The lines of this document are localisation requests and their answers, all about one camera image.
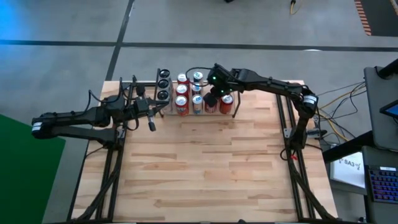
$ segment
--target green screen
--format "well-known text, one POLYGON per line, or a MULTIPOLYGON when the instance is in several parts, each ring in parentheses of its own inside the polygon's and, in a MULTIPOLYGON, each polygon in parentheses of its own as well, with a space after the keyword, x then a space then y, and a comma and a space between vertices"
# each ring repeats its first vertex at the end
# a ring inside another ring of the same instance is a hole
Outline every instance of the green screen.
POLYGON ((65 140, 39 140, 0 115, 1 223, 42 223, 65 140))

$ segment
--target can holder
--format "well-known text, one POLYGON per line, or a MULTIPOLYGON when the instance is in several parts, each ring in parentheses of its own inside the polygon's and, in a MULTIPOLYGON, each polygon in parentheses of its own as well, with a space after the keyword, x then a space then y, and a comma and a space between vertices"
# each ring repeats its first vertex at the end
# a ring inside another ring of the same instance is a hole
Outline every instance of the can holder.
MULTIPOLYGON (((157 69, 157 73, 156 73, 156 83, 155 83, 155 93, 154 93, 154 99, 155 100, 157 100, 157 84, 158 84, 158 82, 160 80, 160 71, 161 71, 161 69, 158 68, 157 69)), ((175 89, 177 88, 178 83, 177 83, 177 81, 173 81, 172 84, 174 85, 174 91, 172 92, 172 99, 173 100, 170 102, 172 104, 171 105, 172 106, 172 112, 166 112, 166 113, 163 113, 162 111, 159 112, 159 114, 160 114, 160 116, 162 118, 165 115, 167 115, 167 116, 168 115, 172 115, 172 116, 178 115, 177 109, 175 107, 175 98, 176 98, 175 89)), ((202 88, 203 88, 202 89, 202 96, 205 96, 208 92, 210 92, 211 86, 204 86, 202 88)), ((239 107, 241 105, 241 94, 240 94, 240 92, 236 91, 236 92, 232 92, 231 96, 234 98, 234 101, 233 101, 232 109, 229 112, 229 114, 220 113, 220 101, 221 100, 218 101, 217 109, 216 109, 216 111, 214 113, 207 113, 206 110, 205 110, 205 102, 203 102, 202 113, 201 114, 194 114, 193 113, 193 105, 192 105, 192 91, 191 91, 191 88, 189 88, 189 99, 188 99, 189 114, 187 116, 231 116, 232 115, 232 118, 235 118, 236 113, 238 112, 238 109, 239 109, 239 107)))

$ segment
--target concrete floor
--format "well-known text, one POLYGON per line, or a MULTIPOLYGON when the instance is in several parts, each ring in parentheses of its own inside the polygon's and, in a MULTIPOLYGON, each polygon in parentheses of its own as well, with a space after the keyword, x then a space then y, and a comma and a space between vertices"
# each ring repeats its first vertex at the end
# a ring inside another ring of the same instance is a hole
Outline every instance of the concrete floor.
MULTIPOLYGON (((354 1, 306 0, 294 16, 289 16, 289 2, 135 0, 124 41, 342 47, 398 44, 398 38, 368 37, 354 1)), ((0 0, 0 40, 115 42, 127 4, 128 0, 0 0)), ((7 96, 0 98, 0 113, 29 124, 44 112, 82 110, 89 89, 100 93, 113 50, 0 45, 0 95, 7 96)), ((139 80, 153 80, 158 67, 177 73, 217 62, 282 80, 304 80, 321 93, 360 82, 364 67, 386 65, 397 56, 396 52, 122 47, 112 79, 127 80, 135 74, 139 80)), ((320 105, 345 91, 321 96, 320 105)), ((371 129, 366 95, 354 102, 359 112, 338 122, 359 135, 371 129)), ((346 103, 337 115, 353 110, 346 103)), ((330 131, 326 123, 322 128, 330 131)), ((86 145, 86 141, 67 139, 44 223, 66 219, 86 145)), ((333 196, 340 218, 355 221, 364 216, 361 195, 333 190, 333 196)))

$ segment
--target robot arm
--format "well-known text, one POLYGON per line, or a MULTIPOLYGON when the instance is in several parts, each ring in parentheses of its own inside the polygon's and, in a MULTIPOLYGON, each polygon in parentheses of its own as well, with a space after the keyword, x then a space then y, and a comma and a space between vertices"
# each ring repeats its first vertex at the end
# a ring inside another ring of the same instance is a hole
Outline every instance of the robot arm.
POLYGON ((289 146, 292 149, 303 149, 307 140, 306 127, 317 110, 318 97, 306 85, 283 82, 272 77, 264 78, 248 69, 232 69, 230 72, 221 65, 215 64, 208 74, 207 81, 213 88, 204 100, 214 105, 217 99, 232 91, 261 90, 278 95, 288 96, 298 111, 298 123, 291 132, 289 146))
POLYGON ((117 126, 132 119, 148 117, 151 131, 156 127, 153 122, 154 115, 168 103, 155 101, 145 96, 145 86, 133 82, 127 87, 120 84, 119 94, 110 96, 101 101, 100 106, 92 107, 84 111, 71 111, 69 113, 44 113, 32 120, 32 135, 37 139, 48 139, 56 136, 96 140, 105 148, 114 146, 118 140, 117 126), (127 99, 123 97, 123 91, 129 88, 127 99), (132 98, 133 89, 136 89, 137 97, 132 98), (73 125, 90 124, 94 127, 107 127, 113 121, 114 126, 106 129, 86 129, 73 125))

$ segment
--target backlit keyboard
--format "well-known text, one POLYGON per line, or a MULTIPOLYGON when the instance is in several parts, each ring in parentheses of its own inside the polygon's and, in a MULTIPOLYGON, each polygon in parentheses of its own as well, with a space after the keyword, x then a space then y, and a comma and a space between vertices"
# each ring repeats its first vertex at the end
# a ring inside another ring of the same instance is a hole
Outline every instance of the backlit keyboard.
POLYGON ((398 172, 395 167, 368 166, 374 202, 398 203, 398 172))

